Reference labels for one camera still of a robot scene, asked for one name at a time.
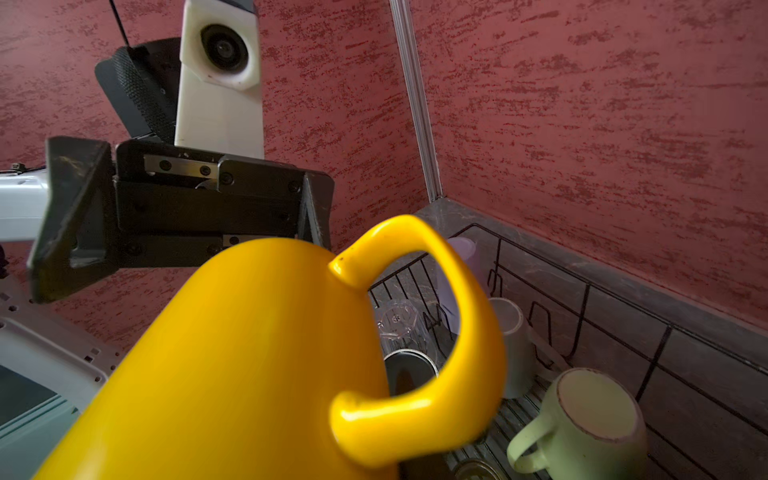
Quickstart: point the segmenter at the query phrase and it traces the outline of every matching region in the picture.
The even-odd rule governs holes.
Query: pitcher handle
[[[381,467],[456,449],[483,432],[496,414],[506,375],[502,335],[488,299],[456,252],[427,223],[401,215],[373,227],[330,264],[339,280],[365,295],[394,260],[425,250],[437,259],[455,294],[462,334],[440,376],[389,399],[341,392],[330,425],[354,461]]]

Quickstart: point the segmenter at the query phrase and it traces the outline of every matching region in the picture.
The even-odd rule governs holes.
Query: cable
[[[0,174],[17,174],[17,175],[21,175],[21,174],[25,174],[27,172],[34,172],[34,171],[37,171],[37,170],[42,170],[43,168],[45,168],[45,165],[40,165],[40,166],[37,166],[37,167],[27,168],[27,166],[24,165],[24,164],[13,164],[12,167],[11,167],[11,170],[0,170]]]
[[[112,7],[112,13],[114,13],[114,19],[118,22],[120,27],[120,35],[123,35],[125,46],[130,48],[131,44],[128,42],[128,36],[125,34],[125,28],[123,28],[123,22],[120,20],[120,14],[118,13],[118,7],[114,6],[114,0],[109,0],[109,5]]]

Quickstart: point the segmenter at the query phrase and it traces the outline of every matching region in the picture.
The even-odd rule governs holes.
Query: white plastic panel
[[[48,206],[48,171],[0,174],[0,241],[33,240]]]
[[[206,56],[200,33],[232,28],[248,50],[240,72],[225,72]],[[181,80],[175,144],[264,158],[260,48],[256,16],[217,0],[187,0],[181,34]]]
[[[30,303],[13,276],[0,279],[0,365],[84,409],[121,359],[115,348]]]

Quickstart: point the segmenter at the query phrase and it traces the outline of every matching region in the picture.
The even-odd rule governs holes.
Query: wall
[[[412,11],[448,197],[768,327],[768,2]]]
[[[133,43],[180,34],[180,0],[117,4]],[[334,249],[426,205],[389,3],[257,4],[266,156],[334,177]],[[93,73],[122,44],[108,2],[45,5],[0,3],[0,167],[39,165],[52,135],[127,137]],[[23,276],[29,245],[4,247]],[[55,309],[127,349],[192,271],[121,270]]]

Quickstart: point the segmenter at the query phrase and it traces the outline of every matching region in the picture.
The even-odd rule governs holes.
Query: bolt
[[[235,182],[235,179],[232,178],[232,174],[229,172],[223,172],[221,175],[219,175],[219,183],[222,185],[231,185]]]
[[[221,247],[219,247],[218,245],[213,245],[213,244],[208,245],[208,249],[207,249],[208,255],[213,256],[219,253],[220,251],[221,251]]]
[[[141,245],[138,243],[129,243],[125,246],[125,253],[131,255],[132,257],[138,257],[141,255],[142,251],[144,251],[144,249],[142,249]]]

